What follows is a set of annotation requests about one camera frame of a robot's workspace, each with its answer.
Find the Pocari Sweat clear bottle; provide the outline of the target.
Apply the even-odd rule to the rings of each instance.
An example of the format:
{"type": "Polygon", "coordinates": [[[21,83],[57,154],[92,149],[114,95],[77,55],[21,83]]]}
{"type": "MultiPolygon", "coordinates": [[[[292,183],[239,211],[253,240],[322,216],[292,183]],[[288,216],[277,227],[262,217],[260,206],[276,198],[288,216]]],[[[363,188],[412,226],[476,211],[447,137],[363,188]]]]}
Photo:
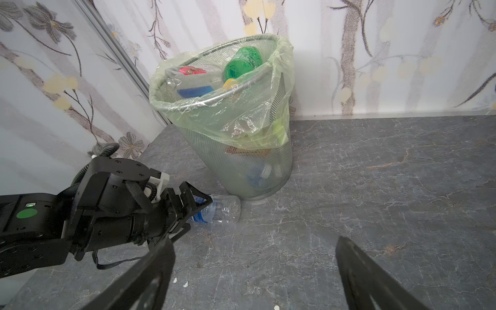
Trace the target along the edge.
{"type": "Polygon", "coordinates": [[[241,214],[241,201],[233,195],[211,195],[213,202],[190,221],[202,224],[237,223],[241,214]]]}

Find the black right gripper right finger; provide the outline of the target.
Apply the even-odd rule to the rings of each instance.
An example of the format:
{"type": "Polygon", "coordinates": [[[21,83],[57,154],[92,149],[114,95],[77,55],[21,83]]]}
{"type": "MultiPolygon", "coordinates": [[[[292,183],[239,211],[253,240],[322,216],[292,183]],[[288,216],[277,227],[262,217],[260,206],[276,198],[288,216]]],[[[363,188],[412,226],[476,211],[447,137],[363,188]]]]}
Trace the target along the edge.
{"type": "Polygon", "coordinates": [[[349,238],[338,238],[335,257],[349,309],[427,308],[349,238]]]}

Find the green Sprite bottle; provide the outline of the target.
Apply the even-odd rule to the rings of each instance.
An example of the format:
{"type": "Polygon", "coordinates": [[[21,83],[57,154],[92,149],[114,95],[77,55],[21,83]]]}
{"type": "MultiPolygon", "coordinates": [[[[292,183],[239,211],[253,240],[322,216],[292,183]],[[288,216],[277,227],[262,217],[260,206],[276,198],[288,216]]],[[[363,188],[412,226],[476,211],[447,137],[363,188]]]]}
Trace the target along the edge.
{"type": "Polygon", "coordinates": [[[240,78],[263,64],[262,54],[253,46],[244,46],[231,58],[223,70],[222,89],[229,90],[243,82],[240,78]]]}

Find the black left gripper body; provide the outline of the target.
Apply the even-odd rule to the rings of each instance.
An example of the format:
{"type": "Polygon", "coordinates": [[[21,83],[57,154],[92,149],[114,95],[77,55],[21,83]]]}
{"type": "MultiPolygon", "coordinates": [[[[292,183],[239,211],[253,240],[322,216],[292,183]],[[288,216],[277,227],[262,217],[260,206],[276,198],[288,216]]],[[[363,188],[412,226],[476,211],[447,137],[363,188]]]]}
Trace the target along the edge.
{"type": "Polygon", "coordinates": [[[131,216],[132,227],[127,242],[148,246],[156,244],[177,233],[186,222],[182,222],[183,204],[174,189],[166,189],[161,194],[161,200],[153,205],[150,214],[135,212],[131,216]]]}

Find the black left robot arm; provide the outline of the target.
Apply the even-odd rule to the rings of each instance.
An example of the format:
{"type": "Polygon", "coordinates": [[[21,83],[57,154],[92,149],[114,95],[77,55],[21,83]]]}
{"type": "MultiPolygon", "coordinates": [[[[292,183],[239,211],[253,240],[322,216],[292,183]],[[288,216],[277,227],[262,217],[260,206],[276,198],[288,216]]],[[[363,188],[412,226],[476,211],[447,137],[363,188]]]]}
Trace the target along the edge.
{"type": "Polygon", "coordinates": [[[116,158],[118,149],[105,145],[56,195],[1,197],[2,277],[62,265],[70,254],[81,260],[118,245],[178,240],[190,230],[189,219],[211,205],[188,182],[175,192],[165,173],[116,158]]]}

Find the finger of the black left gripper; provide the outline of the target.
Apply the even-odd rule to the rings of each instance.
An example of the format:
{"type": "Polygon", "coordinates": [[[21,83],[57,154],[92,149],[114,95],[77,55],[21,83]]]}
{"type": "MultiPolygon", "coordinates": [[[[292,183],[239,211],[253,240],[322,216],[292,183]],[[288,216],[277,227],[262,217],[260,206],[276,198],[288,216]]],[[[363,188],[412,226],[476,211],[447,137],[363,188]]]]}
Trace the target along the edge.
{"type": "Polygon", "coordinates": [[[180,199],[183,204],[183,218],[196,223],[209,223],[210,220],[202,212],[213,203],[212,197],[199,191],[189,182],[180,184],[180,192],[180,199]]]}
{"type": "Polygon", "coordinates": [[[191,230],[191,225],[190,223],[187,222],[177,233],[170,234],[168,238],[174,244],[179,239],[181,239],[182,236],[186,235],[190,230],[191,230]]]}

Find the clear bottle blue cap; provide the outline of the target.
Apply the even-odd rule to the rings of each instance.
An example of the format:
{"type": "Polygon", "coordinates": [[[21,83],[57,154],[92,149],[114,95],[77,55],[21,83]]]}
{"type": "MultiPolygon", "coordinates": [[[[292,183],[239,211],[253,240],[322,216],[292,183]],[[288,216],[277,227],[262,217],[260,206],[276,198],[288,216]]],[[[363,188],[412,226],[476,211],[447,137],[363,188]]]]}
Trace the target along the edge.
{"type": "Polygon", "coordinates": [[[188,65],[165,69],[167,89],[179,98],[201,97],[221,88],[223,70],[215,65],[188,65]]]}

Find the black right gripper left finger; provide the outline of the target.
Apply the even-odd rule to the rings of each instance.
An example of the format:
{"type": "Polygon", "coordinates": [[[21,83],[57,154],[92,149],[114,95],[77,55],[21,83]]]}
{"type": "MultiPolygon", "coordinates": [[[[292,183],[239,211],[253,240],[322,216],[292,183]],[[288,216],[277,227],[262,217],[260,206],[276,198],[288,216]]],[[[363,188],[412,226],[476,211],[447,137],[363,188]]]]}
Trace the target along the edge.
{"type": "Polygon", "coordinates": [[[169,238],[160,240],[140,261],[84,309],[161,309],[176,255],[169,238]]]}

